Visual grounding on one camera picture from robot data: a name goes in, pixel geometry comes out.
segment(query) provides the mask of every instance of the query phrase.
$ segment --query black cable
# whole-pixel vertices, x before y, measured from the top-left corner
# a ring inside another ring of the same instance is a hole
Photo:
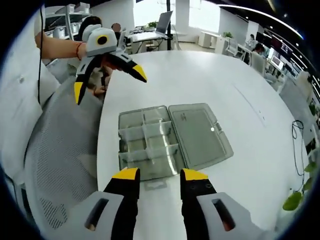
[[[153,52],[153,51],[156,50],[156,49],[159,50],[160,45],[162,44],[163,41],[164,41],[164,39],[162,39],[162,41],[159,43],[158,40],[156,40],[156,42],[158,43],[158,46],[154,47],[150,52]]]
[[[38,103],[40,104],[40,76],[41,76],[41,58],[42,58],[42,45],[44,40],[44,19],[42,15],[42,7],[40,7],[40,17],[41,17],[41,43],[40,43],[40,61],[39,61],[39,75],[38,75]]]
[[[139,52],[139,50],[140,50],[140,48],[141,48],[142,44],[144,44],[144,42],[145,42],[145,41],[141,42],[141,44],[140,44],[140,46],[138,47],[138,50],[136,51],[136,53],[135,53],[135,54],[137,54],[137,53]]]
[[[295,139],[298,138],[297,130],[301,130],[301,162],[302,162],[302,173],[299,172],[298,167],[297,167],[297,159],[296,159],[296,147],[295,147]],[[304,159],[303,159],[303,136],[304,136],[304,123],[300,120],[295,120],[291,124],[291,134],[292,134],[292,144],[293,144],[293,156],[294,156],[294,166],[295,166],[295,171],[298,176],[302,177],[302,185],[299,187],[298,190],[295,190],[294,192],[298,192],[304,185],[305,183],[305,165],[304,165]]]

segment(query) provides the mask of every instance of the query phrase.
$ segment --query mesh chair back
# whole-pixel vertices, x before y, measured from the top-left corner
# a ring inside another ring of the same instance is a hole
[[[228,38],[229,46],[226,49],[227,52],[231,53],[234,57],[238,53],[238,43],[234,38]]]
[[[27,199],[35,223],[48,237],[75,205],[98,190],[102,102],[86,92],[77,105],[74,81],[67,79],[44,106],[25,156]]]
[[[266,74],[266,60],[256,52],[251,53],[251,67],[254,68],[263,77]]]

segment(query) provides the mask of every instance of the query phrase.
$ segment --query white table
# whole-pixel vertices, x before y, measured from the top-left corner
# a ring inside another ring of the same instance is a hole
[[[219,34],[202,31],[199,36],[198,45],[203,48],[216,48],[217,39],[220,37]]]
[[[172,35],[183,35],[180,32],[176,32],[174,30],[171,30]],[[136,33],[136,34],[129,34],[128,38],[132,39],[133,43],[139,43],[139,42],[144,42],[144,41],[151,41],[151,40],[158,40],[158,39],[167,39],[167,36],[161,36],[160,34],[154,32],[154,31],[146,31],[146,32],[141,32],[141,33]]]
[[[207,103],[220,122],[234,155],[202,169],[218,192],[226,192],[263,229],[273,229],[289,189],[298,189],[292,114],[272,87],[241,60],[201,51],[159,51],[132,55],[148,83],[115,71],[103,105],[97,149],[98,189],[119,171],[119,113],[160,105]],[[301,135],[296,144],[301,166]],[[307,153],[302,151],[307,164]],[[135,240],[185,240],[180,177],[166,188],[140,184]]]

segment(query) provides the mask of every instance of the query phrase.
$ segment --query human arm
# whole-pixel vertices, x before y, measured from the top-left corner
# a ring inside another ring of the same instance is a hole
[[[35,36],[36,46],[41,48],[41,32]],[[42,59],[80,59],[86,55],[86,43],[48,37],[42,32]]]

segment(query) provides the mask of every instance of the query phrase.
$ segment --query plastic storage box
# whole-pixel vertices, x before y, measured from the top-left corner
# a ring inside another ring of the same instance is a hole
[[[122,112],[118,134],[120,169],[140,168],[140,179],[170,177],[182,168],[200,170],[234,152],[205,103]]]

